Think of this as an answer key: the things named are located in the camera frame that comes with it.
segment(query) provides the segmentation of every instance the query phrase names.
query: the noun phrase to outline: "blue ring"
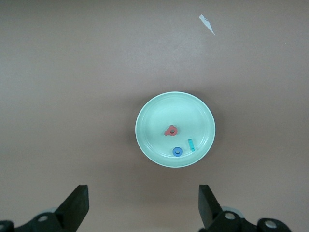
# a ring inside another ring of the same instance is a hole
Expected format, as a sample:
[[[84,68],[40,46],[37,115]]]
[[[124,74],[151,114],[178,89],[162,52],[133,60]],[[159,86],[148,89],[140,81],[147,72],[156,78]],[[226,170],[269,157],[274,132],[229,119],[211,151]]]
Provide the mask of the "blue ring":
[[[179,156],[182,155],[182,153],[183,153],[183,150],[182,150],[180,147],[175,147],[175,148],[173,149],[173,155],[174,155],[174,156],[179,157]]]

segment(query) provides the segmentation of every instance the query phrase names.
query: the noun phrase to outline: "light green plate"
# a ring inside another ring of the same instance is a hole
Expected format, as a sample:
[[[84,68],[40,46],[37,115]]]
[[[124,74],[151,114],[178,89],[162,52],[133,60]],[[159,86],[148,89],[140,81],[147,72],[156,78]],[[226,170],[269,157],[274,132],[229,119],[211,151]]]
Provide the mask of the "light green plate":
[[[169,126],[177,128],[175,136],[165,136]],[[184,92],[167,92],[152,98],[141,109],[135,125],[137,142],[153,162],[170,168],[189,166],[211,148],[215,123],[211,111],[199,98]],[[195,151],[191,151],[192,139]],[[177,157],[173,149],[183,153]]]

